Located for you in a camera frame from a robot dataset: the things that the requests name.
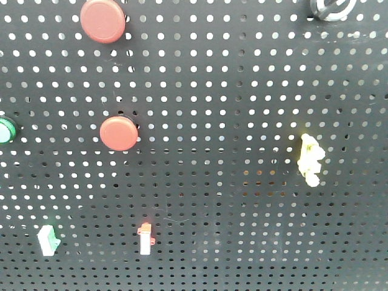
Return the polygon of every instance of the pegboard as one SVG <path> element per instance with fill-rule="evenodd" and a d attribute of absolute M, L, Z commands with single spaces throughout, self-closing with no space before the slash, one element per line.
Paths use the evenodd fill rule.
<path fill-rule="evenodd" d="M 0 148 L 2 291 L 388 290 L 388 1 L 333 23 L 308 0 L 121 1 L 113 44 L 84 2 L 0 0 L 0 110 L 22 128 Z M 128 152 L 99 140 L 116 115 Z"/>

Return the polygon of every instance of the green button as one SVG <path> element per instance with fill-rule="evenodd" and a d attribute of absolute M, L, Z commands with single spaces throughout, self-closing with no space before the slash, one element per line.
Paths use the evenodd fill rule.
<path fill-rule="evenodd" d="M 16 136 L 16 124 L 9 118 L 0 118 L 0 144 L 14 140 Z"/>

